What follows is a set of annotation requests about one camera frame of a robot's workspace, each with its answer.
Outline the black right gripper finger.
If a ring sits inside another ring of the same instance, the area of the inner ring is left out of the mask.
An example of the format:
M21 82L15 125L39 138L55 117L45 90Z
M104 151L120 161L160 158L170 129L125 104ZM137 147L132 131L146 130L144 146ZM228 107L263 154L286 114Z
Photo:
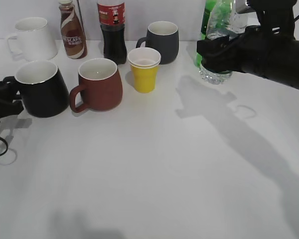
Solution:
M241 72L238 56L240 41L239 37L230 40L229 36L197 41L196 50L203 57L202 66L214 73Z

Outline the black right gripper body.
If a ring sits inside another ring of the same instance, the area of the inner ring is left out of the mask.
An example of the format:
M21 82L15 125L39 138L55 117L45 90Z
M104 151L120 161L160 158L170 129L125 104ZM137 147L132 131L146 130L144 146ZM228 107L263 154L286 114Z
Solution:
M296 40L283 34L266 32L260 26L248 26L239 36L238 56L241 72L252 75L283 75L289 48Z

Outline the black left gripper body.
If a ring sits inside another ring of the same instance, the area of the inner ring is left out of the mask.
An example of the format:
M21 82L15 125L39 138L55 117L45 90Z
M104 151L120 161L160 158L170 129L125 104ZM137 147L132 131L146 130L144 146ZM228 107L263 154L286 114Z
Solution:
M0 119L18 115L24 110L21 96L17 95L17 92L15 82L0 81Z

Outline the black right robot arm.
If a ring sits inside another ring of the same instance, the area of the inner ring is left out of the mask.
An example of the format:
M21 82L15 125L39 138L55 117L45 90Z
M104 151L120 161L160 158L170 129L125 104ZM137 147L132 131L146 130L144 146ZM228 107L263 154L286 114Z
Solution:
M299 89L299 41L294 0L219 0L197 42L200 73L220 84L249 73Z

